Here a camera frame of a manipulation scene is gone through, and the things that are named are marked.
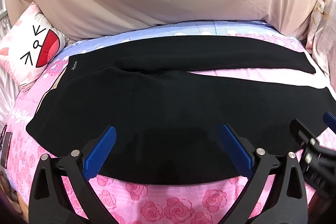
metal screw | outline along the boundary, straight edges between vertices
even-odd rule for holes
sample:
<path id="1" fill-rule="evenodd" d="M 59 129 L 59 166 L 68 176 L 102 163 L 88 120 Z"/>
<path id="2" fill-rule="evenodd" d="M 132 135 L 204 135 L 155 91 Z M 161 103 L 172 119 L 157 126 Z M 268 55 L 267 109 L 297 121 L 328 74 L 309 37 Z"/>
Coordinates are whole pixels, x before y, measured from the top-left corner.
<path id="1" fill-rule="evenodd" d="M 49 157 L 48 154 L 43 154 L 43 155 L 41 156 L 41 160 L 46 160 L 48 157 Z"/>
<path id="2" fill-rule="evenodd" d="M 291 158 L 291 159 L 295 159 L 296 155 L 294 152 L 289 152 L 288 153 L 288 156 Z"/>
<path id="3" fill-rule="evenodd" d="M 80 151 L 79 150 L 73 150 L 72 152 L 71 152 L 71 155 L 73 156 L 73 157 L 77 157 L 78 155 L 80 154 Z"/>
<path id="4" fill-rule="evenodd" d="M 262 149 L 262 148 L 258 148 L 258 149 L 256 150 L 256 152 L 257 152 L 257 154 L 260 155 L 260 156 L 265 155 L 265 153 L 266 153 L 266 151 L 265 151 L 264 149 Z"/>
<path id="5" fill-rule="evenodd" d="M 304 161 L 308 164 L 311 163 L 311 160 L 312 160 L 312 156 L 310 154 L 307 154 L 306 157 L 304 158 Z"/>

pink floral bedsheet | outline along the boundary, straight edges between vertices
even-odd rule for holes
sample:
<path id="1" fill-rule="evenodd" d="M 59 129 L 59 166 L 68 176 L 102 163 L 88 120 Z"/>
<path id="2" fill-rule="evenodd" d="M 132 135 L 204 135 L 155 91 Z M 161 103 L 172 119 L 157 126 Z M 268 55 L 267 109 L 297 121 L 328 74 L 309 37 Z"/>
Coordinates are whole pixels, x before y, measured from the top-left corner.
<path id="1" fill-rule="evenodd" d="M 179 32 L 165 35 L 189 34 L 188 28 L 188 26 L 182 25 Z M 203 28 L 203 32 L 200 32 L 200 34 L 216 35 L 219 33 L 219 28 L 220 26 L 215 26 L 216 30 L 214 31 L 209 27 L 205 29 L 206 32 L 204 32 Z M 300 42 L 294 38 L 282 36 L 271 29 L 266 34 L 260 33 L 254 30 L 253 33 L 246 31 L 245 34 L 242 34 L 242 32 L 226 30 L 224 34 L 255 37 L 296 51 L 305 51 Z M 118 39 L 120 40 L 119 42 L 134 40 L 130 35 L 126 38 L 119 37 Z M 97 43 L 97 41 L 84 41 L 78 42 L 71 47 L 77 49 L 76 53 L 80 53 L 102 47 L 102 45 L 101 43 Z M 7 130 L 13 133 L 7 175 L 12 186 L 21 194 L 26 203 L 29 202 L 30 188 L 38 160 L 42 154 L 48 152 L 27 134 L 25 128 L 27 123 L 33 118 L 42 95 L 52 86 L 67 65 L 68 55 L 64 56 L 65 54 L 62 55 L 61 52 L 48 65 L 43 75 L 26 95 L 23 93 L 19 94 L 15 107 L 7 119 Z M 310 85 L 316 88 L 329 86 L 323 73 L 316 65 L 315 67 L 317 73 L 314 75 L 289 69 L 235 69 L 198 73 L 292 85 Z M 319 137 L 319 140 L 322 145 L 336 150 L 336 137 L 331 130 L 325 130 Z M 261 212 L 271 189 L 273 179 L 274 176 L 268 178 L 264 191 L 251 216 L 255 216 Z M 63 178 L 63 181 L 76 213 L 85 216 L 68 178 Z M 157 186 L 127 183 L 101 175 L 90 180 L 90 184 L 99 199 L 120 224 L 145 224 L 153 222 L 159 224 L 216 224 L 232 206 L 246 182 L 246 178 L 236 177 L 201 185 Z M 306 192 L 308 200 L 310 200 L 314 190 L 306 185 Z"/>

pillow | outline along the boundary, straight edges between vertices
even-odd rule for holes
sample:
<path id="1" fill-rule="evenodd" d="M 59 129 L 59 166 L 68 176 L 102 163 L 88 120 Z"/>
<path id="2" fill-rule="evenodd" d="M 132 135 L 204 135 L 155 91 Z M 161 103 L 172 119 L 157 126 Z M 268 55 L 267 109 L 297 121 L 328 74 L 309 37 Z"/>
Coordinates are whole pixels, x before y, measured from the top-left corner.
<path id="1" fill-rule="evenodd" d="M 0 42 L 0 65 L 26 93 L 68 41 L 31 3 Z"/>

black fabric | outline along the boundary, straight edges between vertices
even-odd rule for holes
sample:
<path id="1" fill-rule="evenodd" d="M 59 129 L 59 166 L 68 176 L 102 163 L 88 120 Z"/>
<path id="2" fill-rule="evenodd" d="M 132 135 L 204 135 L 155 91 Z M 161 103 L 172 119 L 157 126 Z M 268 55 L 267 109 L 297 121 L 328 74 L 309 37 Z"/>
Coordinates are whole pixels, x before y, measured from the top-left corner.
<path id="1" fill-rule="evenodd" d="M 314 70 L 304 54 L 251 38 L 127 42 L 70 57 L 26 130 L 63 156 L 112 125 L 117 141 L 100 174 L 143 184 L 195 184 L 238 175 L 219 141 L 224 123 L 255 147 L 285 155 L 299 149 L 291 120 L 320 135 L 324 112 L 336 114 L 327 88 L 187 72 L 228 67 Z"/>

white pillow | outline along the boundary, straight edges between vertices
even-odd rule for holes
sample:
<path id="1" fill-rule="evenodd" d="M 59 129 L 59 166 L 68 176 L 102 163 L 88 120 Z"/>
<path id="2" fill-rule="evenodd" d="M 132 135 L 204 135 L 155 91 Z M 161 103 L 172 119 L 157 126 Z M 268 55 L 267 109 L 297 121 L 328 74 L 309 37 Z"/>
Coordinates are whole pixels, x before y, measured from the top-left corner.
<path id="1" fill-rule="evenodd" d="M 68 41 L 32 3 L 0 42 L 0 65 L 26 93 Z"/>

